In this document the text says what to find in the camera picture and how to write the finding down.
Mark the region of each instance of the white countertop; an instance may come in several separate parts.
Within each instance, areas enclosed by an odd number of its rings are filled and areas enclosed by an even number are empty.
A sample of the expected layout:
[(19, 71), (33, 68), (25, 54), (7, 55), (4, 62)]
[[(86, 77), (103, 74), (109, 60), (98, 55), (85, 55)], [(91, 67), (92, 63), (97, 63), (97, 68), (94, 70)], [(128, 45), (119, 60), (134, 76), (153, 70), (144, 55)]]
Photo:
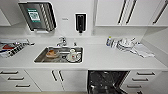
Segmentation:
[(52, 69), (89, 69), (89, 70), (141, 70), (168, 68), (154, 57), (142, 58), (130, 52), (111, 49), (106, 45), (82, 45), (82, 63), (35, 63), (34, 60), (45, 47), (53, 44), (26, 46), (12, 57), (0, 58), (0, 68), (52, 68)]

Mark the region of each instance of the wall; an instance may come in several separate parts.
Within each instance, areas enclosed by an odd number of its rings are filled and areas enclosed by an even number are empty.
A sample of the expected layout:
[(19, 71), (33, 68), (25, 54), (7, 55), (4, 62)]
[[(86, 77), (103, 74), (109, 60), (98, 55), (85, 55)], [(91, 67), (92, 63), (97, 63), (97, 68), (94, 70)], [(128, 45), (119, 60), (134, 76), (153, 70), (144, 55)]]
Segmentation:
[[(38, 0), (20, 0), (20, 2), (38, 2)], [(84, 37), (91, 36), (91, 31), (93, 27), (93, 0), (39, 0), (39, 2), (50, 2), (53, 7), (54, 16), (56, 18), (57, 28), (54, 33), (47, 34), (52, 36), (68, 36), (68, 37), (79, 37), (79, 33), (76, 31), (75, 25), (75, 14), (76, 13), (86, 13), (87, 23), (86, 31), (83, 33)], [(0, 33), (9, 35), (22, 35), (25, 37), (34, 36), (46, 36), (45, 34), (36, 34), (31, 32), (25, 22), (17, 24), (13, 27), (0, 27)]]
[(168, 28), (150, 27), (146, 31), (144, 43), (156, 55), (156, 58), (168, 66)]
[[(93, 40), (102, 38), (102, 42), (104, 42), (106, 38), (111, 35), (114, 38), (135, 37), (136, 41), (140, 41), (147, 30), (146, 27), (94, 27), (96, 0), (40, 0), (40, 2), (51, 2), (53, 6), (57, 23), (57, 28), (54, 32), (39, 34), (36, 33), (36, 31), (30, 31), (26, 22), (23, 21), (23, 23), (11, 27), (0, 27), (0, 38), (28, 38), (31, 40), (38, 38), (38, 40), (40, 40), (39, 38), (51, 39), (66, 36), (69, 38), (96, 38)], [(75, 30), (75, 13), (87, 14), (86, 31), (82, 36), (79, 36), (79, 33)]]

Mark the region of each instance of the stainless steel sink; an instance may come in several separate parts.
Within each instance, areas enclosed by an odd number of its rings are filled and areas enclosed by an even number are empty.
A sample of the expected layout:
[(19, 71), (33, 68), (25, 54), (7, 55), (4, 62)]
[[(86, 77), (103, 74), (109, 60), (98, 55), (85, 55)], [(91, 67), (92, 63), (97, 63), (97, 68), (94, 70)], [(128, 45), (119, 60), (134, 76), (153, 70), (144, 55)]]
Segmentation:
[[(56, 58), (48, 58), (46, 57), (46, 54), (49, 50), (54, 50), (54, 52), (58, 52), (59, 56)], [(70, 53), (71, 49), (75, 49), (75, 51), (81, 55), (81, 58), (78, 61), (70, 62), (66, 59), (66, 56)], [(62, 48), (53, 48), (53, 47), (47, 47), (45, 48), (41, 54), (34, 60), (35, 63), (80, 63), (82, 62), (82, 53), (83, 48), (82, 47), (62, 47)]]

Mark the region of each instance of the black dishwasher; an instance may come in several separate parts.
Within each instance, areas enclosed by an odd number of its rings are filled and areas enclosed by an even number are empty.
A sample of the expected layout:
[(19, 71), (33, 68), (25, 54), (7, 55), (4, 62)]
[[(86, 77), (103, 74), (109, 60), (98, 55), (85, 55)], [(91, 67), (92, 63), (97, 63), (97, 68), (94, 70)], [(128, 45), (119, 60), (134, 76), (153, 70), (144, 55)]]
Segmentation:
[(88, 94), (127, 94), (120, 89), (129, 71), (98, 71), (88, 72)]

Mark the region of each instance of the chrome faucet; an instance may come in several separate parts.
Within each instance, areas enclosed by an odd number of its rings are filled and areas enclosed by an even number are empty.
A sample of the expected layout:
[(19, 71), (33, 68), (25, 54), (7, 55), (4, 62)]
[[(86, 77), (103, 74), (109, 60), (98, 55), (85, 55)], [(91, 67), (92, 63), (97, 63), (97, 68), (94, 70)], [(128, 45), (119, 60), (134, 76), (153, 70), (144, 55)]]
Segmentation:
[(63, 46), (66, 46), (67, 45), (67, 42), (66, 42), (66, 38), (65, 37), (60, 37), (60, 42), (61, 43), (58, 43), (57, 46), (60, 46), (60, 47), (63, 47)]

